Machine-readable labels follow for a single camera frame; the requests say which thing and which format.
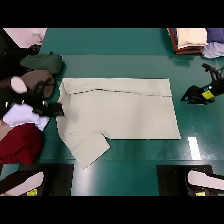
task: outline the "dark red garment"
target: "dark red garment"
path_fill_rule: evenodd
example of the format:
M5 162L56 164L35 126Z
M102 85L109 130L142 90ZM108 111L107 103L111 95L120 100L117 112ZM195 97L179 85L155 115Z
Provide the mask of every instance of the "dark red garment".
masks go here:
M13 128L0 141L0 163L32 164L43 149L41 133L34 124Z

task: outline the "blue cloth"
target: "blue cloth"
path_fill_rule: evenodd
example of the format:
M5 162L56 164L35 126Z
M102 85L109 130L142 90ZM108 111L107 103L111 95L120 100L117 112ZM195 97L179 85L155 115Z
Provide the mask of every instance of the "blue cloth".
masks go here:
M178 38L177 38L177 28L172 28L173 34L175 36L176 42L178 43Z
M204 46L202 55L205 58L217 58L224 56L224 43L211 42Z
M224 43L224 28L206 28L207 42Z

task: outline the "green table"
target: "green table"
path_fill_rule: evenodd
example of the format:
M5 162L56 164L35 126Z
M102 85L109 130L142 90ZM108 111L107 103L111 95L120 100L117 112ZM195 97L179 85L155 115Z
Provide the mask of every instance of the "green table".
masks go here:
M63 55L69 78L169 78L181 140L109 140L111 149L84 171L76 164L73 195L158 195L157 164L204 164L224 175L224 95L208 106L187 105L191 85L210 82L201 65L223 66L223 59L174 55L166 29L51 29L41 53ZM57 90L52 101L58 99ZM45 129L41 163L74 163L60 140L55 119ZM196 137L202 161L192 161L188 137Z

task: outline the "yellow label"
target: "yellow label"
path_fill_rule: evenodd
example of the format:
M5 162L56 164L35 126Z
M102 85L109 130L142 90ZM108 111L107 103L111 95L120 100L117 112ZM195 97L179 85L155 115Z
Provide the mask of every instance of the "yellow label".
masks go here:
M37 189L27 192L27 196L37 196Z
M196 193L196 196L205 196L205 192L198 192Z
M207 100L212 99L212 98L215 97L215 96L211 93L210 90L207 90L207 91L203 92L203 93L202 93L202 96L203 96L205 99L207 99Z

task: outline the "dark green garment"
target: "dark green garment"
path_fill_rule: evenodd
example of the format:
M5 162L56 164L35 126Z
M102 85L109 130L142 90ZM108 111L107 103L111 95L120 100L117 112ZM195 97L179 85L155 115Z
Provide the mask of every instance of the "dark green garment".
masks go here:
M53 53L28 55L20 61L20 65L33 70L47 70L54 75L63 68L62 56Z

